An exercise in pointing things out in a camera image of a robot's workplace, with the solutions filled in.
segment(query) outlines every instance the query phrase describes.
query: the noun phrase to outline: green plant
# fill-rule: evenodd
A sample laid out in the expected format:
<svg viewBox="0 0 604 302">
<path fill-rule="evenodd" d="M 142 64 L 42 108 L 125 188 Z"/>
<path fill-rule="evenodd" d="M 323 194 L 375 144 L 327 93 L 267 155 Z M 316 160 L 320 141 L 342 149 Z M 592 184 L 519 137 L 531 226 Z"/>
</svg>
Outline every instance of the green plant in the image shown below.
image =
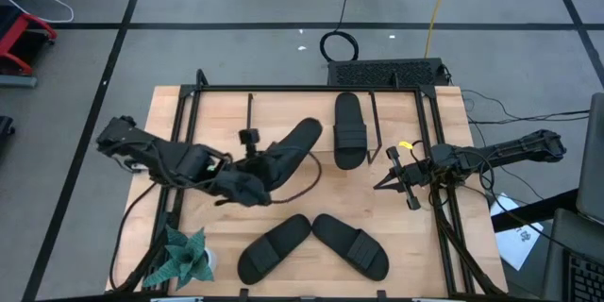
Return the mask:
<svg viewBox="0 0 604 302">
<path fill-rule="evenodd" d="M 177 290 L 189 283 L 191 278 L 214 280 L 205 253 L 206 236 L 203 228 L 191 238 L 169 226 L 166 226 L 166 233 L 168 244 L 165 248 L 170 254 L 170 259 L 144 280 L 144 287 L 158 285 L 172 277 L 178 277 Z"/>
</svg>

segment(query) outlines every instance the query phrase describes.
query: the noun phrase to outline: wooden table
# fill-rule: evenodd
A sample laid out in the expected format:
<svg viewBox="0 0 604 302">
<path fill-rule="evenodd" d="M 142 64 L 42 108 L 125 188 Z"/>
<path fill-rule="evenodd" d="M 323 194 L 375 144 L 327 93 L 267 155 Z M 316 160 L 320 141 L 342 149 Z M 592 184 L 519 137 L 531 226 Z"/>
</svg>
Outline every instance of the wooden table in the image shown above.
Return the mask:
<svg viewBox="0 0 604 302">
<path fill-rule="evenodd" d="M 146 122 L 146 131 L 170 138 L 179 87 L 157 87 Z M 471 145 L 461 92 L 456 87 L 437 88 L 438 105 L 447 143 Z M 385 290 L 389 297 L 446 296 L 445 275 L 441 262 L 428 189 L 414 188 L 422 204 L 420 210 L 407 208 L 405 194 L 374 191 L 391 166 L 384 150 L 374 163 L 365 162 L 352 171 L 338 169 L 333 160 L 334 103 L 337 92 L 254 92 L 251 125 L 260 132 L 260 149 L 278 141 L 305 117 L 314 117 L 323 125 L 321 139 L 313 152 L 323 164 L 319 184 L 305 196 L 285 205 L 245 208 L 227 204 L 214 207 L 219 198 L 196 190 L 185 193 L 180 230 L 193 234 L 204 227 L 207 246 L 218 256 L 214 282 L 191 281 L 170 294 L 234 296 L 248 288 L 251 296 L 375 297 Z M 237 132 L 246 126 L 248 92 L 203 92 L 193 141 L 205 143 L 235 159 L 243 157 Z M 370 96 L 357 93 L 367 124 L 370 148 L 375 148 L 374 117 Z M 420 140 L 420 130 L 412 93 L 376 92 L 379 125 L 384 148 L 401 141 Z M 189 106 L 185 108 L 186 126 Z M 429 103 L 425 100 L 430 140 L 435 143 Z M 186 127 L 182 129 L 184 140 Z M 399 147 L 401 163 L 412 162 L 409 150 Z M 421 147 L 414 150 L 423 157 Z M 306 158 L 296 173 L 280 189 L 276 199 L 289 197 L 306 188 L 316 176 L 316 165 Z M 479 189 L 473 176 L 468 186 Z M 128 205 L 150 184 L 147 174 L 134 176 Z M 457 189 L 461 220 L 467 247 L 484 272 L 501 289 L 507 290 L 495 234 L 485 199 L 470 190 Z M 158 206 L 159 189 L 150 193 L 131 212 L 126 222 L 114 269 L 116 282 L 123 282 L 149 246 Z M 371 281 L 340 259 L 314 236 L 300 244 L 272 273 L 256 285 L 246 287 L 237 276 L 237 261 L 242 251 L 262 233 L 296 213 L 311 221 L 320 213 L 329 213 L 356 228 L 363 228 L 386 250 L 390 272 L 380 282 Z M 459 257 L 451 247 L 458 291 L 463 290 Z"/>
</svg>

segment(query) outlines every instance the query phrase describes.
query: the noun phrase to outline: yellow cable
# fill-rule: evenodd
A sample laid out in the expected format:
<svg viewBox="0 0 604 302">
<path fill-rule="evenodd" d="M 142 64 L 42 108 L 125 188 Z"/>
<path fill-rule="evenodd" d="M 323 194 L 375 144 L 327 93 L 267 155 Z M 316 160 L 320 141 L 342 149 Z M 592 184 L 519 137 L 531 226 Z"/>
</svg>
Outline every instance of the yellow cable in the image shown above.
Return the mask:
<svg viewBox="0 0 604 302">
<path fill-rule="evenodd" d="M 434 11 L 432 12 L 432 18 L 430 19 L 430 27 L 428 29 L 428 40 L 426 41 L 426 52 L 424 52 L 424 59 L 428 57 L 428 52 L 430 50 L 430 40 L 432 39 L 432 27 L 434 26 L 434 20 L 436 19 L 436 14 L 438 13 L 438 7 L 441 6 L 441 2 L 443 0 L 437 0 L 436 6 L 434 7 Z"/>
</svg>

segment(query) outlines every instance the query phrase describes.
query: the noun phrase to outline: black slide sandal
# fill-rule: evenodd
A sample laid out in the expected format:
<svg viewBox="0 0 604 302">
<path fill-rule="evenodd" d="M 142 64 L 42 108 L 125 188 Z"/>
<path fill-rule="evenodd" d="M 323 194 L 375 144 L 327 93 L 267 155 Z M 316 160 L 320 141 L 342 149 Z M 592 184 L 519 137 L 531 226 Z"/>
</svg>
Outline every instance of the black slide sandal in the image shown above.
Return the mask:
<svg viewBox="0 0 604 302">
<path fill-rule="evenodd" d="M 237 274 L 245 284 L 266 277 L 310 235 L 310 221 L 296 214 L 256 239 L 239 257 Z"/>
<path fill-rule="evenodd" d="M 363 163 L 367 154 L 367 126 L 354 93 L 343 92 L 336 98 L 333 137 L 333 157 L 340 169 L 352 170 Z"/>
<path fill-rule="evenodd" d="M 362 229 L 323 213 L 312 222 L 312 233 L 363 276 L 380 281 L 388 275 L 386 251 Z"/>
</svg>

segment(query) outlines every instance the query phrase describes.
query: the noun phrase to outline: white cable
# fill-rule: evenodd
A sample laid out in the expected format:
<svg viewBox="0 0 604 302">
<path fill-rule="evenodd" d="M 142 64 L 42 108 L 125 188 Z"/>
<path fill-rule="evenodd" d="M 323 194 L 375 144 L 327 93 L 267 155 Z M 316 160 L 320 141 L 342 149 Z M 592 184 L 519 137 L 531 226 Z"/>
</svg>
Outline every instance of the white cable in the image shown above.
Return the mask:
<svg viewBox="0 0 604 302">
<path fill-rule="evenodd" d="M 13 0 L 9 0 L 10 3 L 12 5 L 14 5 L 16 8 L 20 9 L 21 12 L 25 13 L 25 14 L 31 14 L 28 11 L 26 11 L 25 9 L 23 9 L 21 6 L 17 5 L 16 2 L 14 2 Z M 74 9 L 69 7 L 69 5 L 65 4 L 64 2 L 60 1 L 60 0 L 55 0 L 57 3 L 63 5 L 64 7 L 66 7 L 67 9 L 69 9 L 70 13 L 71 13 L 71 17 L 68 20 L 50 20 L 50 19 L 44 19 L 41 17 L 38 17 L 35 14 L 31 14 L 31 15 L 35 15 L 37 16 L 40 20 L 47 22 L 47 23 L 51 23 L 51 24 L 61 24 L 61 23 L 71 23 L 74 20 Z"/>
</svg>

